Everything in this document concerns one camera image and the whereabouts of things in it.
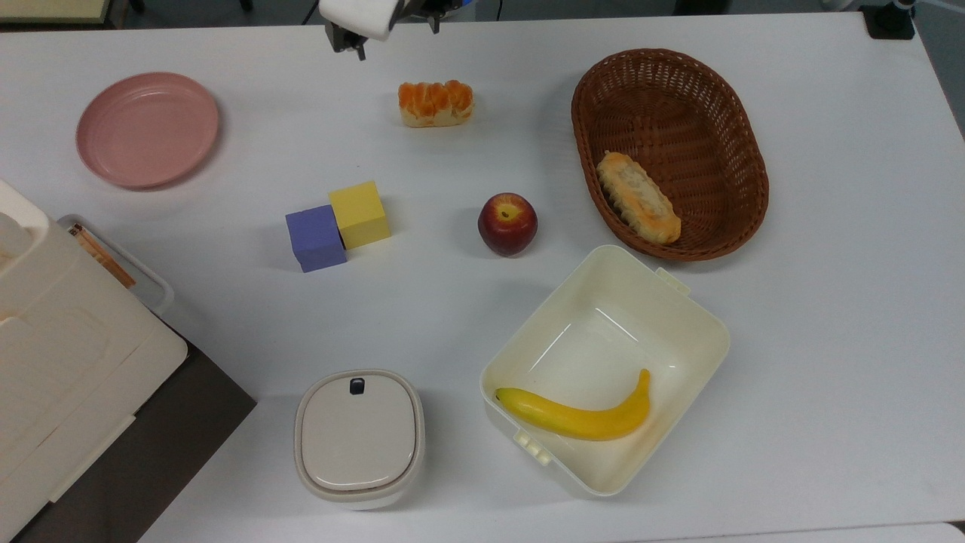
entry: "white storage box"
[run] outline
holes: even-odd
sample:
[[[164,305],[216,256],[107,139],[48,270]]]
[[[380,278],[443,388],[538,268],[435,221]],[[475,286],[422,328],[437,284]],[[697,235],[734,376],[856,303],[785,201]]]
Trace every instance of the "white storage box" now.
[[[489,419],[578,498],[623,490],[667,437],[724,360],[724,324],[689,289],[614,245],[598,247],[523,324],[482,372]],[[566,438],[517,420],[494,399],[501,387],[530,390],[586,410],[616,406],[641,369],[651,375],[650,411],[616,440]]]
[[[0,181],[0,540],[56,501],[187,345]]]
[[[387,370],[345,371],[315,383],[298,406],[294,434],[302,484],[347,509],[396,502],[426,457],[419,394]]]

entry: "black button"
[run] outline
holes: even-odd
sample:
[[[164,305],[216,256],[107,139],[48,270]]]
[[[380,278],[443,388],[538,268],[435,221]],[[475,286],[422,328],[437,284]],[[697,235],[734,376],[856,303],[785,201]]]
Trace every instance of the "black button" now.
[[[365,392],[365,380],[361,377],[356,377],[348,382],[348,393],[353,396],[356,394],[361,394]]]

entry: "brown basket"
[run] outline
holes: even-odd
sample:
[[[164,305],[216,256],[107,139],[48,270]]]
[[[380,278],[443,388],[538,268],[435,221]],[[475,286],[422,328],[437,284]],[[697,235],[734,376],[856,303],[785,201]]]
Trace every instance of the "brown basket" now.
[[[709,260],[751,239],[767,210],[767,172],[737,94],[697,60],[667,49],[611,55],[580,79],[573,131],[587,187],[624,243],[669,260]],[[647,170],[680,217],[668,245],[638,236],[614,211],[596,165],[607,151]]]

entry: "apple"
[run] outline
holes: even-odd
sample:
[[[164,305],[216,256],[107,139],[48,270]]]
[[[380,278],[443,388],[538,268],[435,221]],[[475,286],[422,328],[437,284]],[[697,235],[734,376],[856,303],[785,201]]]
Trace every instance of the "apple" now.
[[[482,240],[494,253],[513,256],[537,234],[537,212],[526,198],[502,192],[482,206],[478,226]]]

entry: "bread roll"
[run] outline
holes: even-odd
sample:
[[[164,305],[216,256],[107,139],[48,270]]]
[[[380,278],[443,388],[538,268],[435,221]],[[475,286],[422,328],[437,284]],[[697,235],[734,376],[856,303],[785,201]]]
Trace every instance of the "bread roll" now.
[[[603,189],[626,224],[649,242],[666,245],[680,237],[680,217],[640,164],[607,152],[596,166]]]
[[[461,125],[472,116],[473,105],[473,90],[456,80],[399,86],[399,111],[407,127]]]

